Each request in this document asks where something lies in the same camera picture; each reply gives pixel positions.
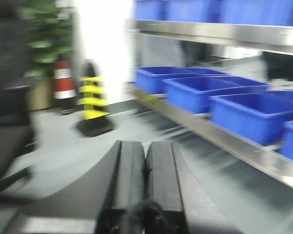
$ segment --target black base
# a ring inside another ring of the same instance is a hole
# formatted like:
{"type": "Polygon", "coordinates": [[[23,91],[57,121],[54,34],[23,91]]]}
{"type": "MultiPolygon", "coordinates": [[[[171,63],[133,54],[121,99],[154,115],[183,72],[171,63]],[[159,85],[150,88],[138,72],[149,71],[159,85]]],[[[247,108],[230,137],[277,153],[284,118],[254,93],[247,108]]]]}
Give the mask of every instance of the black base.
{"type": "Polygon", "coordinates": [[[114,129],[114,124],[105,116],[82,120],[77,124],[77,129],[86,137],[96,137],[114,129]]]}
{"type": "Polygon", "coordinates": [[[75,97],[65,98],[65,99],[56,99],[56,105],[58,112],[61,115],[68,115],[75,111],[75,97]]]}

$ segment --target office chair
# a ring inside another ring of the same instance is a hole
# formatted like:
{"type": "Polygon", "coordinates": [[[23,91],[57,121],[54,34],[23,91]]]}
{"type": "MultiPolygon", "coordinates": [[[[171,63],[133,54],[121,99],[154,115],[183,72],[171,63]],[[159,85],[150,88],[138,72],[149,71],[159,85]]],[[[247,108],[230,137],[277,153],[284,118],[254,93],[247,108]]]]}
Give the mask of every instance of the office chair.
{"type": "Polygon", "coordinates": [[[25,26],[10,2],[0,0],[0,192],[29,176],[25,168],[2,179],[15,157],[34,149],[26,92],[36,80],[22,77],[27,54],[25,26]]]}

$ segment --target shelf rail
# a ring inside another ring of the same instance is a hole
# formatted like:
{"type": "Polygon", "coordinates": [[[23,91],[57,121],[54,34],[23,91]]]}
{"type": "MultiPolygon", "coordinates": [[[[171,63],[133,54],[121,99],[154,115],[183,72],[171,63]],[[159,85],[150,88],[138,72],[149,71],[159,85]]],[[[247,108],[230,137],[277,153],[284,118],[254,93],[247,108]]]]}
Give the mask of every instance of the shelf rail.
{"type": "Polygon", "coordinates": [[[142,105],[158,111],[231,155],[293,188],[292,160],[268,147],[212,124],[207,118],[208,114],[191,114],[134,85],[130,85],[130,92],[142,105]]]}
{"type": "Polygon", "coordinates": [[[293,27],[126,19],[140,33],[200,43],[293,55],[293,27]]]}

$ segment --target black cable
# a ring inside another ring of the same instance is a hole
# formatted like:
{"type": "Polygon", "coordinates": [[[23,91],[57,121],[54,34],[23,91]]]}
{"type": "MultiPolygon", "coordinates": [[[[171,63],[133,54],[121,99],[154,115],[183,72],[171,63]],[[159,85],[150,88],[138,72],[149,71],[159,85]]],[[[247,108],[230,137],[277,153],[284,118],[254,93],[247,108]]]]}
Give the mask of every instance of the black cable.
{"type": "Polygon", "coordinates": [[[147,211],[156,212],[169,233],[176,233],[176,229],[165,216],[161,206],[153,200],[146,199],[137,203],[125,214],[121,225],[121,234],[141,234],[142,223],[147,211]]]}

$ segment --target chair armrest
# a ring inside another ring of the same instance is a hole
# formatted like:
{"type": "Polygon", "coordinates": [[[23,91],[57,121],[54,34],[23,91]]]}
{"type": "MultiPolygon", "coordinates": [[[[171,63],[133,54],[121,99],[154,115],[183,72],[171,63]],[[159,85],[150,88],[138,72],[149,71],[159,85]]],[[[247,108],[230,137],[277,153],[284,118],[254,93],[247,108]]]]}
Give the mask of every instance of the chair armrest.
{"type": "Polygon", "coordinates": [[[4,87],[4,92],[11,91],[27,91],[32,88],[38,82],[37,76],[21,77],[13,80],[7,86],[4,87]]]}

